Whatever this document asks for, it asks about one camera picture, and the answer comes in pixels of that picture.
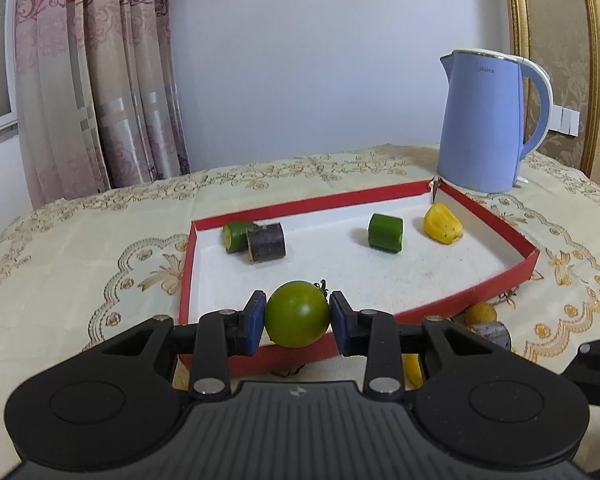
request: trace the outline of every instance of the floral tablecloth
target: floral tablecloth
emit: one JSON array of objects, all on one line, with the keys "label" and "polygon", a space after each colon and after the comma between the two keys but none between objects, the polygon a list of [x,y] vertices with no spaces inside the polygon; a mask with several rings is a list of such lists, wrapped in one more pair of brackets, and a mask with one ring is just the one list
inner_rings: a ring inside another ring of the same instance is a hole
[{"label": "floral tablecloth", "polygon": [[[433,147],[384,145],[223,168],[58,201],[14,222],[0,236],[0,476],[18,463],[2,412],[19,383],[153,314],[176,317],[192,219],[423,180],[436,158]],[[521,173],[529,183],[510,193],[472,196],[541,248],[533,278],[493,301],[514,351],[560,372],[600,338],[600,187],[537,153]],[[360,381],[363,367],[336,357],[291,379]],[[600,467],[600,408],[576,461]]]}]

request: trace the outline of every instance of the pink curtain pattern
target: pink curtain pattern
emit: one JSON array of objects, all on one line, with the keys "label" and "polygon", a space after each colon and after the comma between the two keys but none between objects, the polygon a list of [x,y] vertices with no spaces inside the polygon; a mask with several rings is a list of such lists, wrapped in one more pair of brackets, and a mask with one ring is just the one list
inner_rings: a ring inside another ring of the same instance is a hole
[{"label": "pink curtain pattern", "polygon": [[34,206],[189,172],[169,0],[16,0],[15,36]]}]

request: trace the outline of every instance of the yellow pepper piece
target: yellow pepper piece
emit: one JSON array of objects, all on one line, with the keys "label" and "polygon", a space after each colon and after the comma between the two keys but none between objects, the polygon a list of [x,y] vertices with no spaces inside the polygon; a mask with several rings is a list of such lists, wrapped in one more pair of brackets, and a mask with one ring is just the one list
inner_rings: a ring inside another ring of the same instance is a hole
[{"label": "yellow pepper piece", "polygon": [[452,244],[462,237],[462,224],[449,208],[441,203],[432,205],[424,215],[425,234],[442,244]]},{"label": "yellow pepper piece", "polygon": [[478,325],[481,323],[491,323],[498,320],[498,313],[495,307],[482,301],[470,306],[464,313],[465,325]]},{"label": "yellow pepper piece", "polygon": [[414,388],[422,386],[422,370],[420,370],[420,362],[418,354],[402,354],[402,370],[404,378],[407,379]]}]

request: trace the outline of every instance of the kettle handle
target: kettle handle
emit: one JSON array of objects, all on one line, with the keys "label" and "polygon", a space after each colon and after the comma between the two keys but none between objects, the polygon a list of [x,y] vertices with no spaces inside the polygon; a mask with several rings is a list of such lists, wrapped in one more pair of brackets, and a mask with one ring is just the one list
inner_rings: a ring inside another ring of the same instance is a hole
[{"label": "kettle handle", "polygon": [[538,117],[534,134],[522,145],[522,151],[520,152],[520,160],[522,160],[529,152],[540,145],[549,131],[549,117],[554,104],[554,92],[551,88],[549,75],[544,68],[525,57],[518,58],[518,62],[523,77],[531,79],[538,88],[538,94],[540,95],[540,117]]}]

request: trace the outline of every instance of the green tomato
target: green tomato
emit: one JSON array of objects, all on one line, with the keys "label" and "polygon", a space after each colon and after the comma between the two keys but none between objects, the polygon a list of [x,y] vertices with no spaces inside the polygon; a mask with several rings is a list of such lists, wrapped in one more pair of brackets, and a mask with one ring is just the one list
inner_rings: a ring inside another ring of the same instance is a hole
[{"label": "green tomato", "polygon": [[300,348],[320,339],[329,327],[327,299],[313,283],[288,282],[271,295],[264,311],[264,327],[271,340]]}]

